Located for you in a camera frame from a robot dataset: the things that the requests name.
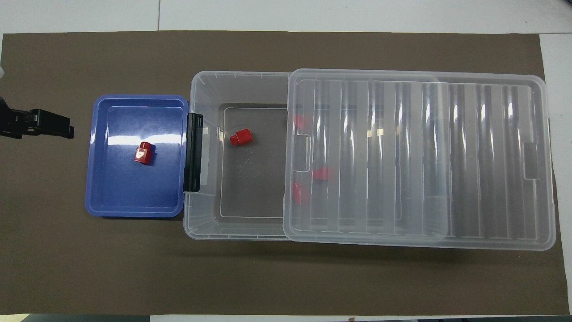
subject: plastic lid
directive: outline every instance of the plastic lid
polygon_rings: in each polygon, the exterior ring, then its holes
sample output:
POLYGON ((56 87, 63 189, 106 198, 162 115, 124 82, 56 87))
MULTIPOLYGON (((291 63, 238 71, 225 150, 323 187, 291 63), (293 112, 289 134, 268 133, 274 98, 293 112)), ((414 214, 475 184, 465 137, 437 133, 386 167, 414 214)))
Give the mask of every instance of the plastic lid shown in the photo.
POLYGON ((288 238, 529 250, 554 243, 538 77, 299 69, 288 89, 288 238))
POLYGON ((88 212, 106 217, 179 214, 188 113, 181 96, 100 97, 93 108, 89 146, 88 212))

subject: transparent lid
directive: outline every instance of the transparent lid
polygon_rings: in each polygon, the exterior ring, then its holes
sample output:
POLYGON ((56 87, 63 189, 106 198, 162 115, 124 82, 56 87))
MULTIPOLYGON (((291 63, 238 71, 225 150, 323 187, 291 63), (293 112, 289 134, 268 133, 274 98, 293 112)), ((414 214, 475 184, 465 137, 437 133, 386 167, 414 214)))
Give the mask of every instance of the transparent lid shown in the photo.
POLYGON ((541 79, 299 69, 288 88, 288 238, 530 250, 554 243, 541 79))

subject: clear plastic bin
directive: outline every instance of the clear plastic bin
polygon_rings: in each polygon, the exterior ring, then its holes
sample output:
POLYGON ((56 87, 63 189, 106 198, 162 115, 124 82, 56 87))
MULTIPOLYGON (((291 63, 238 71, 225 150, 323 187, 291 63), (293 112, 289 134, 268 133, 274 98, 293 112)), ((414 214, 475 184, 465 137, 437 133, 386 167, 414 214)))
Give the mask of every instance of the clear plastic bin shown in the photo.
POLYGON ((287 237, 550 248, 555 219, 545 92, 536 76, 295 71, 287 237))
POLYGON ((286 239, 282 228, 289 73, 201 72, 190 110, 203 115, 200 191, 185 192, 196 239, 286 239), (229 137, 249 128, 254 141, 229 137))
POLYGON ((201 72, 192 238, 546 250, 546 90, 535 76, 201 72), (228 138, 249 128, 254 141, 228 138))

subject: box handle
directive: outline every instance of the box handle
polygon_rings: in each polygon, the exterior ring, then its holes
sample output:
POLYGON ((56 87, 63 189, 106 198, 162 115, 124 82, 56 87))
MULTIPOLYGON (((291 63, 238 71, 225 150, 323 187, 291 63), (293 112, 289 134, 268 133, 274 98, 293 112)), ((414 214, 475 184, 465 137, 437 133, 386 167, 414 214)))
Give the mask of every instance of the box handle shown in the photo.
POLYGON ((201 185, 202 115, 189 113, 186 122, 186 157, 183 191, 198 192, 201 185))

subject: brown surface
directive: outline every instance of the brown surface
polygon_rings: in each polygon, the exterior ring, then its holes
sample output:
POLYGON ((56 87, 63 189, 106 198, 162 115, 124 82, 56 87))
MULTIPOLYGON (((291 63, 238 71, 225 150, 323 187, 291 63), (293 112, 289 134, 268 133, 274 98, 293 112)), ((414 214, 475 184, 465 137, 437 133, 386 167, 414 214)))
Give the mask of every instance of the brown surface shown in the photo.
POLYGON ((0 137, 0 313, 568 314, 546 252, 188 238, 180 221, 84 208, 92 106, 189 96, 206 70, 300 67, 543 77, 537 35, 136 32, 5 35, 0 93, 71 117, 73 140, 0 137))

